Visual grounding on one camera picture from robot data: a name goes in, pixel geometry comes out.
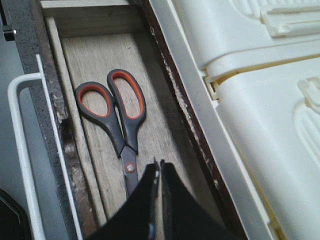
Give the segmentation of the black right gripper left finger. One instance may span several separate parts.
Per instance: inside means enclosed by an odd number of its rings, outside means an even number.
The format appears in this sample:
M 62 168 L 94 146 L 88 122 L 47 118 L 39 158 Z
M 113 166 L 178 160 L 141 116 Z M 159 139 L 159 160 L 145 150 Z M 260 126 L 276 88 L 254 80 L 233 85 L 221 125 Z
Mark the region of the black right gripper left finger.
M 154 240 L 160 167 L 147 164 L 137 187 L 114 216 L 89 240 Z

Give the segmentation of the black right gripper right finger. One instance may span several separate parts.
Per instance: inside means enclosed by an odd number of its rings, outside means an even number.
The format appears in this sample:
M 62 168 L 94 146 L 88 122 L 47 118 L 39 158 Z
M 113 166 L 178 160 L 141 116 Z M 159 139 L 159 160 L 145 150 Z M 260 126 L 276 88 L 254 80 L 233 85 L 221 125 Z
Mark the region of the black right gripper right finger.
M 175 166 L 160 161 L 162 219 L 166 240 L 238 240 L 219 225 L 188 191 Z

